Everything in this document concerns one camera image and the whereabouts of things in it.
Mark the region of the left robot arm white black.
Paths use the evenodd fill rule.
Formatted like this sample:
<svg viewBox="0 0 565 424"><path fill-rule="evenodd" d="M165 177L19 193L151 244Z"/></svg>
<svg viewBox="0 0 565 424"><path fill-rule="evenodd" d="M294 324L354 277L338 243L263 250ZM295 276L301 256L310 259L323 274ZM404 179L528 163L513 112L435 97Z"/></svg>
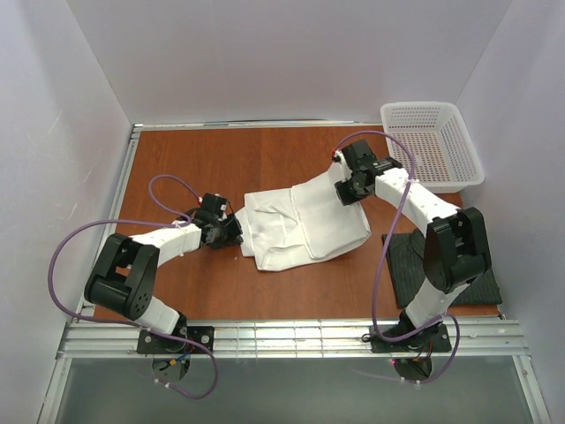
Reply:
<svg viewBox="0 0 565 424"><path fill-rule="evenodd" d="M170 227L131 237L110 235L87 279L85 298L135 324L172 335L184 316L154 295L157 269L203 246L217 249L242 241L229 201L207 193L198 208Z"/></svg>

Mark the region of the white long sleeve shirt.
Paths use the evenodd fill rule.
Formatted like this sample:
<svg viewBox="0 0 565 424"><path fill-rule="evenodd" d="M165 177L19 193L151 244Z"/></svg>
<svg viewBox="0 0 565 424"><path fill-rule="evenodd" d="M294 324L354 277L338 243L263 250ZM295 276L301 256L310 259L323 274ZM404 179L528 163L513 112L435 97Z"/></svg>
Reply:
<svg viewBox="0 0 565 424"><path fill-rule="evenodd" d="M335 191L343 179L337 164L290 188L245 195L236 213L243 231L242 255L260 271L329 261L362 246L372 235L358 203L344 206Z"/></svg>

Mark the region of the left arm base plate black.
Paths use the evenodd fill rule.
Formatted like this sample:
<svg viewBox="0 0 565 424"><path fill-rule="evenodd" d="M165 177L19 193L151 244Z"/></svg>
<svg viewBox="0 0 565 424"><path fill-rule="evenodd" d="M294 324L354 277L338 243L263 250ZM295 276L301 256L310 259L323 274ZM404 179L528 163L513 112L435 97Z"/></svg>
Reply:
<svg viewBox="0 0 565 424"><path fill-rule="evenodd" d="M215 328L213 326L185 326L173 333L170 337L157 336L147 330L139 333L136 353L147 355L182 355L205 354L198 346L187 344L185 340L196 342L206 347L210 352L214 350Z"/></svg>

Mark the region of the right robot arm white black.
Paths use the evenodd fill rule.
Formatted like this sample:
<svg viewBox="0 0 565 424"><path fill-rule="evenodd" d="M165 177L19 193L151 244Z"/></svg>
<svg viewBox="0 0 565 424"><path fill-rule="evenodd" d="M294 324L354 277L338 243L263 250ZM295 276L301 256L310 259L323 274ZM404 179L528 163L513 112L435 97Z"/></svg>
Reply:
<svg viewBox="0 0 565 424"><path fill-rule="evenodd" d="M426 343L453 301L492 267L482 213L442 200L415 179L413 169L392 157L378 158L365 140L336 149L332 160L343 173L335 190L344 206L375 196L423 233L423 283L398 323L385 331L373 329L370 338L387 345Z"/></svg>

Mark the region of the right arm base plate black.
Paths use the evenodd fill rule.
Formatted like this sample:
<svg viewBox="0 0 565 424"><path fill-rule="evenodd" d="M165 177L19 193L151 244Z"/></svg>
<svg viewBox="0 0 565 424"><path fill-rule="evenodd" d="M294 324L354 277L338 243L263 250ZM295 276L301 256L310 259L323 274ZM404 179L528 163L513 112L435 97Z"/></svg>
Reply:
<svg viewBox="0 0 565 424"><path fill-rule="evenodd" d="M377 337L373 327L370 327L369 330L369 333L365 333L361 337L361 341L370 345L372 353L434 353L452 351L447 327L444 324L435 325L434 327L421 331L414 337L394 343L386 342Z"/></svg>

